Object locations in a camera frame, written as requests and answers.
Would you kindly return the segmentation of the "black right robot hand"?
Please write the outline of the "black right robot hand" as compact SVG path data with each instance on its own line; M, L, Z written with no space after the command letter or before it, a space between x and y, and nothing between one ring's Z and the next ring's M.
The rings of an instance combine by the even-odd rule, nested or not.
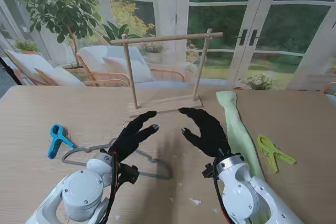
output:
M199 128L200 136L182 128L182 134L191 144L209 157L227 157L232 154L226 134L215 117L195 108L180 108L179 112L191 118Z

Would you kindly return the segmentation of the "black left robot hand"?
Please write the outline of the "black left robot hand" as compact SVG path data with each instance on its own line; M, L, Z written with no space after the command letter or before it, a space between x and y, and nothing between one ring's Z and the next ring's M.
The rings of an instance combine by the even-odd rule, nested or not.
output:
M150 118L155 117L156 114L156 111L147 111L132 120L113 142L108 154L116 154L118 162L125 160L139 147L141 142L158 131L159 126L157 124L142 129L143 124Z

